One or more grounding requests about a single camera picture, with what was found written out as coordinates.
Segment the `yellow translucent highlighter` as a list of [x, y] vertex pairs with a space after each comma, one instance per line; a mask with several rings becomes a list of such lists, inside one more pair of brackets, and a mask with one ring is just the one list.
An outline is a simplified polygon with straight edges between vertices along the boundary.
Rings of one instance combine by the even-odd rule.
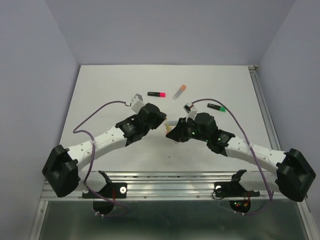
[[169, 124], [165, 124], [166, 133], [169, 133], [172, 130], [172, 127]]

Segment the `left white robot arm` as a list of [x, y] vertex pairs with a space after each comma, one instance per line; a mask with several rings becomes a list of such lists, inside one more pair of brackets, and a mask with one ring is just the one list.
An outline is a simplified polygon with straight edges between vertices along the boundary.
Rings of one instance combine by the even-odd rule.
[[99, 136], [78, 145], [55, 146], [42, 169], [42, 175], [57, 197], [72, 193], [81, 181], [80, 171], [107, 153], [141, 140], [150, 130], [157, 129], [167, 115], [151, 103], [144, 104], [135, 114], [116, 123]]

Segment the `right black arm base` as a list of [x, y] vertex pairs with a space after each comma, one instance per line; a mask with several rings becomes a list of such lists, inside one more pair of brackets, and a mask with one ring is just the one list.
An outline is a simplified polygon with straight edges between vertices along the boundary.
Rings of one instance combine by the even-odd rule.
[[229, 200], [231, 209], [242, 215], [247, 215], [251, 209], [251, 198], [259, 197], [259, 190], [245, 190], [240, 185], [241, 177], [247, 171], [242, 169], [232, 175], [230, 181], [220, 181], [214, 184], [214, 189], [211, 194], [214, 200], [223, 200], [225, 198], [236, 198]]

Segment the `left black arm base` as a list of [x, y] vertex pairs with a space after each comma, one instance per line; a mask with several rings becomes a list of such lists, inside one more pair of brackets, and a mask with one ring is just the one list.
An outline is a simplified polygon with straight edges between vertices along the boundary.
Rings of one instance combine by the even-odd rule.
[[105, 171], [99, 170], [98, 174], [103, 178], [103, 181], [97, 185], [97, 190], [93, 190], [87, 183], [81, 197], [93, 200], [92, 209], [96, 216], [114, 218], [126, 215], [129, 212], [129, 206], [117, 200], [127, 197], [128, 184], [113, 182]]

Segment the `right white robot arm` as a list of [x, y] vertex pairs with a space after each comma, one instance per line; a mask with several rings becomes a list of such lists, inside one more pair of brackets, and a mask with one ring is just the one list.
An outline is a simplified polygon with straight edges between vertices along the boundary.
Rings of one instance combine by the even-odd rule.
[[302, 202], [316, 178], [315, 171], [299, 150], [273, 150], [247, 143], [233, 133], [219, 129], [214, 117], [208, 113], [198, 113], [194, 119], [180, 118], [166, 137], [178, 143], [190, 139], [205, 142], [215, 154], [239, 159], [266, 171], [264, 174], [239, 171], [236, 179], [230, 182], [231, 192], [235, 195], [270, 190]]

